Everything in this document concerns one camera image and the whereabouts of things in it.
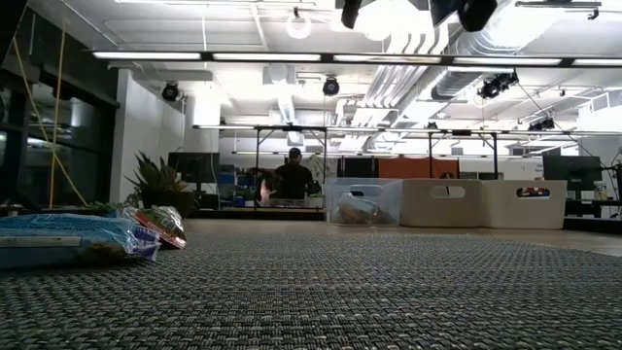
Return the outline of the blue storage boxes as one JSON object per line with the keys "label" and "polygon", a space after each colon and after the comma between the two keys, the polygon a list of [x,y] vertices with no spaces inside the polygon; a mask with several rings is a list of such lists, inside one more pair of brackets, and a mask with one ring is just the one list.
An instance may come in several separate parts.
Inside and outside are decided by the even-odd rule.
{"label": "blue storage boxes", "polygon": [[222,173],[219,194],[224,205],[232,207],[256,206],[256,177],[252,172]]}

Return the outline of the grey plastic bin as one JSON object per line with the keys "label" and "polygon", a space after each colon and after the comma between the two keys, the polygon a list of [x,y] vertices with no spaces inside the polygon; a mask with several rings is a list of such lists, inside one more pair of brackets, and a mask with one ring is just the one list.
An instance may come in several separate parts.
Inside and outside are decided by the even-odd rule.
{"label": "grey plastic bin", "polygon": [[477,228],[481,222],[479,180],[402,181],[399,224],[410,228]]}

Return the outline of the pink red granola bar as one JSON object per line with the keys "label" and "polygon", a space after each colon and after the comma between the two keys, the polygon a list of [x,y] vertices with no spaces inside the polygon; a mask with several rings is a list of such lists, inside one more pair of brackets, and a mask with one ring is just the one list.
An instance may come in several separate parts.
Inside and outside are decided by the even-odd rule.
{"label": "pink red granola bar", "polygon": [[156,235],[167,249],[185,249],[187,239],[182,217],[176,208],[156,206],[149,209],[124,207],[118,211],[121,218],[133,221],[141,230]]}

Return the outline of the clear plastic bin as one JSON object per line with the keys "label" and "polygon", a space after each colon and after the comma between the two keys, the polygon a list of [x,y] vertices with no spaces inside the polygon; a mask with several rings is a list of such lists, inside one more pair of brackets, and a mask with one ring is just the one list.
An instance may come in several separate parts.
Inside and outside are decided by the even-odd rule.
{"label": "clear plastic bin", "polygon": [[326,221],[338,224],[333,219],[333,212],[338,207],[340,196],[350,192],[355,196],[364,196],[375,202],[385,219],[384,225],[365,227],[395,227],[399,223],[402,181],[400,179],[381,178],[331,178],[324,185]]}

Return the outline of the long ceiling light strip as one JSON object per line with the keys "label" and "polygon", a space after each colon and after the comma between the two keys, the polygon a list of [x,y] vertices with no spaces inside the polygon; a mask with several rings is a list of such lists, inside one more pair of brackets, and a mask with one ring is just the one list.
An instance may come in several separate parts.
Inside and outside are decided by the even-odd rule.
{"label": "long ceiling light strip", "polygon": [[622,69],[622,57],[449,55],[320,52],[144,52],[94,51],[97,59],[146,62],[318,63],[543,69]]}

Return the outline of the white plastic bin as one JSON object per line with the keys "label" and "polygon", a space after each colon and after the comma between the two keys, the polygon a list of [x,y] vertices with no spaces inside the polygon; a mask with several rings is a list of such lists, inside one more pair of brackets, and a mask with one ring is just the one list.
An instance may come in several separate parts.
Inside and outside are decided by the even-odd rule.
{"label": "white plastic bin", "polygon": [[485,228],[561,229],[567,201],[564,180],[489,180],[482,183]]}

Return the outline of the silver ventilation duct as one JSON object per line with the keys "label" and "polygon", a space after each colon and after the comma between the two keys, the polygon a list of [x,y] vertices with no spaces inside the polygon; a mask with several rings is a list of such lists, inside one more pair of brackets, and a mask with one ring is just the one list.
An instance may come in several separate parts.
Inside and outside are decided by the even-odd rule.
{"label": "silver ventilation duct", "polygon": [[[500,0],[499,6],[479,32],[461,34],[449,47],[456,55],[515,55],[541,35],[543,29],[533,24],[535,14],[530,9],[515,6],[517,0]],[[479,72],[446,70],[432,89],[434,98],[449,100],[475,82]]]}

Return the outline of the person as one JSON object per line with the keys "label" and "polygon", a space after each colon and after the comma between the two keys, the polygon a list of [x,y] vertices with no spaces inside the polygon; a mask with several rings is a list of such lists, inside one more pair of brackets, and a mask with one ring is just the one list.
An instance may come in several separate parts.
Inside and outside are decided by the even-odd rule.
{"label": "person", "polygon": [[273,172],[265,175],[262,188],[270,196],[280,199],[302,200],[313,184],[312,172],[301,164],[302,153],[299,148],[290,148],[288,160]]}

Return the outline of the black monitor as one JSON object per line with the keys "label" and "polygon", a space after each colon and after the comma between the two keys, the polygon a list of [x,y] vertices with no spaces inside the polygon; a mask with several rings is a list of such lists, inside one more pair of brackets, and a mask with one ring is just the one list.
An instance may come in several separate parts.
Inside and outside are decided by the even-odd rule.
{"label": "black monitor", "polygon": [[346,178],[378,178],[378,159],[375,157],[344,157],[338,162],[337,176]]}
{"label": "black monitor", "polygon": [[218,153],[169,153],[167,164],[175,168],[182,180],[189,184],[216,183],[220,174]]}
{"label": "black monitor", "polygon": [[602,167],[599,157],[544,156],[545,180],[564,180],[569,191],[592,191],[600,182]]}

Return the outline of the grey woven placemat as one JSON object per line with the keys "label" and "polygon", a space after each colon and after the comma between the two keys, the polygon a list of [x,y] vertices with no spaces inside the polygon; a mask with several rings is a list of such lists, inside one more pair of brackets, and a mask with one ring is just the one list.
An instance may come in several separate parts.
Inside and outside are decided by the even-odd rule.
{"label": "grey woven placemat", "polygon": [[0,272],[0,350],[622,350],[622,239],[193,220],[153,262]]}

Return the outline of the potted succulent plant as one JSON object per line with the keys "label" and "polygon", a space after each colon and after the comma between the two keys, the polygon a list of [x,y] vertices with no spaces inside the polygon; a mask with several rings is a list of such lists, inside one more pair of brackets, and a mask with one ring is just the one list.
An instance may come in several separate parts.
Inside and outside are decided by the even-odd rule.
{"label": "potted succulent plant", "polygon": [[151,160],[144,152],[136,155],[137,168],[132,177],[125,179],[132,185],[131,192],[122,202],[91,202],[88,209],[112,210],[125,207],[152,209],[173,207],[182,218],[194,209],[195,194],[187,190],[188,184],[181,179],[175,167],[167,165],[161,157]]}

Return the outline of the black workstation frame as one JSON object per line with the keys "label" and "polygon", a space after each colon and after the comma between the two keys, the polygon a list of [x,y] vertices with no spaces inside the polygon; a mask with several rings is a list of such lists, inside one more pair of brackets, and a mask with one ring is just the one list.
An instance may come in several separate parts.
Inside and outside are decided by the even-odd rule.
{"label": "black workstation frame", "polygon": [[428,158],[430,159],[429,163],[429,173],[432,175],[433,164],[432,159],[433,155],[433,146],[434,142],[432,141],[435,135],[438,134],[439,137],[437,141],[440,141],[445,136],[452,137],[474,137],[477,136],[485,145],[493,150],[493,167],[494,167],[494,179],[498,180],[500,178],[499,172],[499,151],[498,151],[498,133],[495,131],[487,131],[487,130],[471,130],[471,129],[430,129],[427,132],[427,140],[428,140]]}
{"label": "black workstation frame", "polygon": [[[267,190],[262,188],[262,182],[265,175],[269,172],[265,172],[259,168],[259,153],[260,153],[260,145],[262,142],[270,137],[270,135],[275,130],[281,130],[283,132],[294,132],[294,133],[310,133],[317,140],[318,143],[323,147],[323,151],[321,152],[321,156],[323,157],[323,176],[325,179],[327,173],[327,141],[328,141],[328,131],[325,126],[306,126],[306,125],[293,125],[293,124],[284,124],[284,125],[257,125],[255,126],[255,130],[257,131],[257,142],[256,142],[256,151],[255,151],[255,171],[256,171],[256,206],[255,209],[261,207],[270,207],[271,206],[271,198],[267,193]],[[285,155],[285,162],[288,160],[289,151]],[[280,199],[278,200],[284,201],[287,205],[292,206],[293,204],[306,204],[307,197],[314,193],[320,193],[322,191],[322,187],[315,182],[308,188],[308,192],[305,195],[305,198],[302,200],[293,200],[293,199]]]}

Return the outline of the black desk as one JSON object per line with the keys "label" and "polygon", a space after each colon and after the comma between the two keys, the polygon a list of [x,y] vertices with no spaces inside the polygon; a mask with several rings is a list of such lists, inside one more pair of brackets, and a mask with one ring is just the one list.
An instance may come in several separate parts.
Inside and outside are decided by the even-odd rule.
{"label": "black desk", "polygon": [[603,217],[604,207],[622,209],[622,200],[599,200],[599,199],[568,199],[566,201],[566,216],[591,215],[593,218]]}

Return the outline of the reddish brown granola bar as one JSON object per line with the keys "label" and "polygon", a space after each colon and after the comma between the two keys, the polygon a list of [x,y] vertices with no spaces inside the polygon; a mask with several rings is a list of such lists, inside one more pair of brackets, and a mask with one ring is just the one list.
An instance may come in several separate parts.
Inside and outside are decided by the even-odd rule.
{"label": "reddish brown granola bar", "polygon": [[333,219],[342,225],[378,226],[385,224],[384,216],[379,210],[362,210],[349,206],[337,207],[333,212]]}

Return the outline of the round pendant lamp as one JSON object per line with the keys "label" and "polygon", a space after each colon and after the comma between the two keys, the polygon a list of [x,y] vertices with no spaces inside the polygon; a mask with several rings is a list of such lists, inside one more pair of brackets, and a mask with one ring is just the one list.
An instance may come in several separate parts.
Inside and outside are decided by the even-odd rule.
{"label": "round pendant lamp", "polygon": [[293,7],[292,12],[286,21],[286,32],[294,39],[302,40],[307,38],[312,31],[312,20],[310,16],[303,13],[299,7]]}

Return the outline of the orange partition panel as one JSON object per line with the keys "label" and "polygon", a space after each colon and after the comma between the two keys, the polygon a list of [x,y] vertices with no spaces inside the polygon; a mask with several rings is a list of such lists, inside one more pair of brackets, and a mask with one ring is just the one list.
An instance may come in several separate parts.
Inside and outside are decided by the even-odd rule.
{"label": "orange partition panel", "polygon": [[455,159],[396,157],[378,160],[379,177],[391,179],[458,178],[460,164]]}

